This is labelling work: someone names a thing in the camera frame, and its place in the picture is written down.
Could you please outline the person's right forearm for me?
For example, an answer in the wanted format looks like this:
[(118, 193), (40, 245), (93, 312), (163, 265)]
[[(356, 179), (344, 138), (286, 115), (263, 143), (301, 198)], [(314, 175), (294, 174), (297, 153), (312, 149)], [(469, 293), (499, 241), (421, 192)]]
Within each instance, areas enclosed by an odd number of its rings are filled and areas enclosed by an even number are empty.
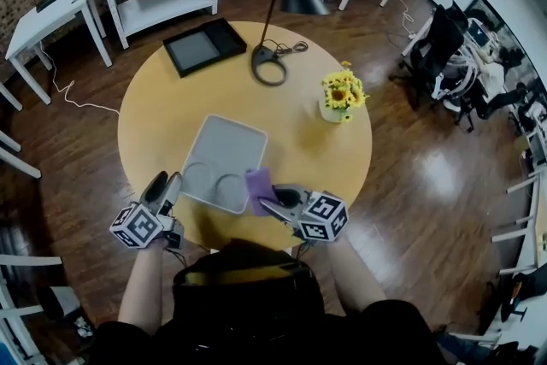
[(327, 245), (326, 253), (338, 299), (346, 314), (361, 313), (371, 304), (387, 299), (379, 282), (344, 233)]

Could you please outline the white desk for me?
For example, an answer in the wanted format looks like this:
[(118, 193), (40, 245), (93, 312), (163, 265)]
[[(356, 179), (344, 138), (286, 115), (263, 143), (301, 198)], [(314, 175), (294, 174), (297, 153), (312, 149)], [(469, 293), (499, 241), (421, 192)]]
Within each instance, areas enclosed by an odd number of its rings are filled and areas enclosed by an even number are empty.
[(547, 263), (547, 165), (535, 169), (526, 180), (509, 187), (505, 192), (511, 194), (528, 186), (531, 187), (529, 212), (514, 222), (521, 228), (491, 237), (492, 243), (523, 239), (516, 265), (500, 269), (499, 276), (529, 273)]

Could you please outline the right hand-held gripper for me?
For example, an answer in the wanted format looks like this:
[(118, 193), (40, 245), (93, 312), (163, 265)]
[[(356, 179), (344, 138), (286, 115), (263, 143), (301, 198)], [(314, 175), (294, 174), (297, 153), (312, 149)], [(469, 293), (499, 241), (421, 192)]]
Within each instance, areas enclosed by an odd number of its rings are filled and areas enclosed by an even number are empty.
[(311, 192), (298, 184), (274, 185), (273, 192), (279, 202), (260, 197), (261, 207), (279, 221), (297, 226), (297, 236), (302, 240), (332, 243), (348, 223), (345, 201), (333, 194)]

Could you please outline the person's left forearm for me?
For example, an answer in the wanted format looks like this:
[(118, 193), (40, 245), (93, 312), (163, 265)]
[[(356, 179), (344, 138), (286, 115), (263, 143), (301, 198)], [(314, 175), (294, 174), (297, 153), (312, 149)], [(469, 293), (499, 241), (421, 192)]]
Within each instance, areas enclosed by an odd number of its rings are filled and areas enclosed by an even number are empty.
[(154, 240), (137, 252), (121, 301), (118, 321), (153, 335), (162, 325), (162, 260), (166, 248)]

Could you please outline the cream vase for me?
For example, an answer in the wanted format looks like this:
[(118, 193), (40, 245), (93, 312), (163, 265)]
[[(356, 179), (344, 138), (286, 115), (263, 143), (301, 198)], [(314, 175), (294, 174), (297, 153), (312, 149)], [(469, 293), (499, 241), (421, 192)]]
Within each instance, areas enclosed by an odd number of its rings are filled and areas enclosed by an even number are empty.
[(318, 100), (318, 107), (322, 119), (331, 123), (349, 122), (353, 118), (351, 107), (344, 102), (321, 98)]

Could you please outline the yellow sunflower bouquet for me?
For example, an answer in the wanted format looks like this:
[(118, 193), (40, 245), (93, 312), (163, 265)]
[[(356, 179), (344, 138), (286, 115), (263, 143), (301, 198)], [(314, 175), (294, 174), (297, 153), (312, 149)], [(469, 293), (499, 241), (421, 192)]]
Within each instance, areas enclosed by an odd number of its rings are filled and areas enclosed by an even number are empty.
[(350, 62), (342, 62), (341, 69), (328, 74), (321, 81), (324, 97), (327, 100), (344, 102), (354, 112), (365, 105), (369, 95), (363, 89), (362, 80), (355, 76)]

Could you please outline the black flat tray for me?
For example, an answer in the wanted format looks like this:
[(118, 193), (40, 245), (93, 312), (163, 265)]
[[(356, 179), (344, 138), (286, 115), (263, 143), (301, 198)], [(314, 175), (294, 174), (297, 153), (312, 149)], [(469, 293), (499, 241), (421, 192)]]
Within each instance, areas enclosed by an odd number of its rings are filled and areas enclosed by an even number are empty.
[(247, 51), (246, 42), (223, 18), (166, 38), (162, 43), (180, 78)]

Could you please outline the purple cloth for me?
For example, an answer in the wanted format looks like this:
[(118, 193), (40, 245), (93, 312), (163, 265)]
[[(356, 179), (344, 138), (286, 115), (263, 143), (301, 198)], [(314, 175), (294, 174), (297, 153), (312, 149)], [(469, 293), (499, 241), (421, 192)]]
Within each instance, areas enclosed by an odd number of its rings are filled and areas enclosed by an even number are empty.
[(269, 168), (248, 170), (244, 177), (253, 214), (263, 217), (269, 216), (269, 213), (260, 204), (261, 198), (269, 201), (278, 200), (273, 189)]

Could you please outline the grey tray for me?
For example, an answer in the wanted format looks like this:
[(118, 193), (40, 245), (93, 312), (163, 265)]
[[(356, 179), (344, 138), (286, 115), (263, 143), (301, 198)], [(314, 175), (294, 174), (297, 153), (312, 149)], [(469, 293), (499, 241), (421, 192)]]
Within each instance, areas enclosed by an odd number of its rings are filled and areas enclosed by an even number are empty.
[(249, 194), (245, 175), (261, 166), (268, 135), (219, 115), (201, 125), (180, 173), (180, 192), (199, 203), (242, 214)]

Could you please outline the black office chair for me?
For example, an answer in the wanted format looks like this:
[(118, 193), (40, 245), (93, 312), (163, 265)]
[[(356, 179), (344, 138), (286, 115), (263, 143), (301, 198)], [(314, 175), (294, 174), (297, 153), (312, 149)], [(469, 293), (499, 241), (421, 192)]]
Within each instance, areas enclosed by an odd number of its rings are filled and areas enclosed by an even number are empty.
[(403, 85), (412, 110), (426, 101), (431, 109), (446, 103), (462, 112), (462, 98), (479, 73), (472, 51), (464, 44), (468, 28), (468, 18), (457, 3), (448, 8), (439, 5), (403, 55), (400, 73), (390, 75), (389, 81)]

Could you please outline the grey waste bin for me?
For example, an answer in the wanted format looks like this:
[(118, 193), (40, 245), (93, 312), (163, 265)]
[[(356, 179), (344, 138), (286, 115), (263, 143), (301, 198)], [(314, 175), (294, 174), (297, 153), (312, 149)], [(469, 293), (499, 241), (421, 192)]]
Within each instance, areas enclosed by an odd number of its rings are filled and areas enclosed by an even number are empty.
[(58, 321), (80, 308), (75, 290), (70, 286), (40, 286), (36, 295), (45, 315)]

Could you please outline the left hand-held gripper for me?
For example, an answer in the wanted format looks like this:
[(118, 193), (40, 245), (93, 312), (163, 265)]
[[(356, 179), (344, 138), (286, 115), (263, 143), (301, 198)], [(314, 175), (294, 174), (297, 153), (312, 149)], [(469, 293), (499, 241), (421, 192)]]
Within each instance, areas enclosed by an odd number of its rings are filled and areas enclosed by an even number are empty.
[[(170, 250), (181, 250), (184, 227), (170, 215), (177, 203), (183, 179), (180, 172), (168, 178), (161, 171), (145, 188), (139, 202), (131, 202), (122, 209), (109, 227), (109, 231), (127, 248), (142, 250), (158, 239), (167, 241)], [(159, 214), (152, 214), (145, 205), (159, 201)]]

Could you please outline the white side table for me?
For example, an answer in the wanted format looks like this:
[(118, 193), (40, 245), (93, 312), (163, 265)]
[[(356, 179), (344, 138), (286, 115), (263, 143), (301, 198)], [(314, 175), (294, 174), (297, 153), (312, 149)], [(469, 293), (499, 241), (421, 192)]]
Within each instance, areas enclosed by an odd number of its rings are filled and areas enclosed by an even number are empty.
[(55, 0), (41, 11), (32, 9), (19, 19), (9, 42), (5, 59), (45, 104), (50, 104), (50, 96), (19, 60), (19, 54), (23, 50), (33, 50), (45, 67), (52, 69), (51, 62), (40, 49), (40, 44), (58, 28), (74, 20), (78, 14), (83, 16), (103, 62), (108, 68), (111, 67), (112, 61), (103, 43), (106, 32), (94, 0)]

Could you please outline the person's black clothing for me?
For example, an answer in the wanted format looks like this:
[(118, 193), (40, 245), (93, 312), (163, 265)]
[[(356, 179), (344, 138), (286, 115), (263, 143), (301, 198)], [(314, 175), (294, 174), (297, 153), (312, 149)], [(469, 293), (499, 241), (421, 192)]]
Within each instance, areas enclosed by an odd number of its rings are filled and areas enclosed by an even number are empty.
[(198, 259), (174, 277), (173, 297), (153, 335), (101, 324), (89, 365), (447, 365), (413, 304), (328, 314), (311, 268), (259, 244)]

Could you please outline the crumpled white paper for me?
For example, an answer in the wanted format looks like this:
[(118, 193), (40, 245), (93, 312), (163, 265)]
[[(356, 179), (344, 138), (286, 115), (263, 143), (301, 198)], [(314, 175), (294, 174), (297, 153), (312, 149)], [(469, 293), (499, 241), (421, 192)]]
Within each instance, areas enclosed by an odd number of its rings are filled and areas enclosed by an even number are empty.
[(74, 320), (74, 325), (76, 327), (76, 332), (82, 339), (89, 339), (94, 336), (94, 328), (88, 323), (88, 321), (83, 317), (79, 316)]

